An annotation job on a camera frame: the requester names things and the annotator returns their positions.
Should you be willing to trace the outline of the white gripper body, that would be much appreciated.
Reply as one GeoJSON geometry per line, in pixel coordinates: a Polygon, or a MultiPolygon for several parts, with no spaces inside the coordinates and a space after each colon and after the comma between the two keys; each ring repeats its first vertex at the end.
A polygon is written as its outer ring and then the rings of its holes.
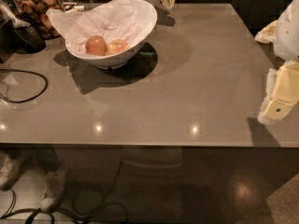
{"type": "Polygon", "coordinates": [[[272,101],[299,101],[299,62],[286,61],[278,70],[271,68],[266,94],[272,101]]]}

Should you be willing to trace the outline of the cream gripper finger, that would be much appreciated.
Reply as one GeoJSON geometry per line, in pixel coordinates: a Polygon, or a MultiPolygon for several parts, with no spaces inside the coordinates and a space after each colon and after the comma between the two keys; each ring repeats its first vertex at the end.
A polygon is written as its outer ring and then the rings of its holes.
{"type": "Polygon", "coordinates": [[[263,125],[273,125],[286,118],[292,107],[281,101],[271,101],[265,98],[260,107],[258,121],[263,125]]]}

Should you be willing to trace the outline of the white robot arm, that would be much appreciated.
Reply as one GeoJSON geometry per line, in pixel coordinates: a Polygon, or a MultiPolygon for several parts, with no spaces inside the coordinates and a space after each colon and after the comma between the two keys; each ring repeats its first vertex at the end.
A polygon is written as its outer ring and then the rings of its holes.
{"type": "Polygon", "coordinates": [[[268,71],[266,96],[258,115],[261,124],[272,125],[286,118],[299,103],[299,0],[292,0],[255,40],[271,43],[274,54],[284,61],[278,70],[270,68],[268,71]]]}

